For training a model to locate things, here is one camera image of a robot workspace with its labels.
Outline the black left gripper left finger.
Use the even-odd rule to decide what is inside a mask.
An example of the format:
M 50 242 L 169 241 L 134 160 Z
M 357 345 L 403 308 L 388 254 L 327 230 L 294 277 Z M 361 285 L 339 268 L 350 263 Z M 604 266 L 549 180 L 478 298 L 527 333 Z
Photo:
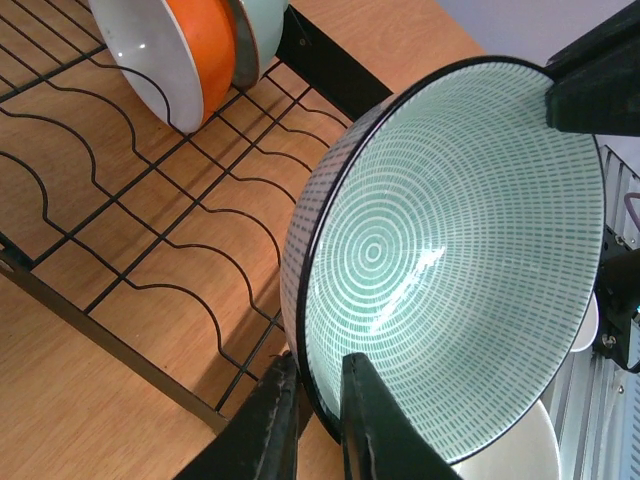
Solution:
M 299 394 L 290 353 L 274 358 L 227 427 L 178 479 L 294 479 Z

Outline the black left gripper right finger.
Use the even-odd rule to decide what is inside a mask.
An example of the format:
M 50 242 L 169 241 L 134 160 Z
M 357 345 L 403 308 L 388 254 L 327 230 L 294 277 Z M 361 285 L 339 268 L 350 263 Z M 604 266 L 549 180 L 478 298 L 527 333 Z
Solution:
M 343 357 L 341 446 L 347 479 L 457 479 L 418 434 L 369 358 Z

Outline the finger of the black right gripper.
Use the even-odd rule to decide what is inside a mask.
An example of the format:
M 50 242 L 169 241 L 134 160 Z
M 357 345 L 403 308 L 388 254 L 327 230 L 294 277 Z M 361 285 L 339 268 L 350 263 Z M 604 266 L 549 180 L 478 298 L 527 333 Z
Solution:
M 549 59 L 547 125 L 562 132 L 639 134 L 639 6 L 630 4 Z

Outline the green patterned bowl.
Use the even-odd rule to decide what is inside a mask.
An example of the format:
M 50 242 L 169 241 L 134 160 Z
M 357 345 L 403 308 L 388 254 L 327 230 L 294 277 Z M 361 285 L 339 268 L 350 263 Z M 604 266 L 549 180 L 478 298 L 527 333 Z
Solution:
M 518 58 L 453 63 L 359 116 L 313 169 L 280 303 L 330 435 L 352 353 L 453 464 L 502 437 L 556 376 L 594 289 L 605 194 L 593 136 L 547 124 L 553 83 Z

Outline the plain mint green bowl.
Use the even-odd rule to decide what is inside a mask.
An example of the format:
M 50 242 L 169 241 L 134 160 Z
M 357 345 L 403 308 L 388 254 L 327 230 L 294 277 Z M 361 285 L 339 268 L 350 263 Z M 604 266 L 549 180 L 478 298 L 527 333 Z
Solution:
M 258 83 L 279 47 L 288 0 L 229 2 L 236 31 L 236 65 L 232 84 L 246 90 Z

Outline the orange bowl white inside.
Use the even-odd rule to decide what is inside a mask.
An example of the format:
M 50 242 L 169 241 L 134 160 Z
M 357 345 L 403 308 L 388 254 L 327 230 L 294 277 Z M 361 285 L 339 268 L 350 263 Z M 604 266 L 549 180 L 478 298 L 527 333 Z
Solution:
M 183 133 L 221 105 L 235 69 L 224 1 L 91 1 L 99 31 L 145 105 Z

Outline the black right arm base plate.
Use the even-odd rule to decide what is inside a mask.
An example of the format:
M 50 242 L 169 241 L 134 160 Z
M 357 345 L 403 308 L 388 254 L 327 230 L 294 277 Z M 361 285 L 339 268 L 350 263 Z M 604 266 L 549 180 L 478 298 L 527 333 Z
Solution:
M 601 260 L 594 294 L 599 327 L 593 348 L 621 369 L 639 373 L 630 363 L 632 327 L 639 316 L 639 249 L 632 249 L 613 229 L 604 227 Z

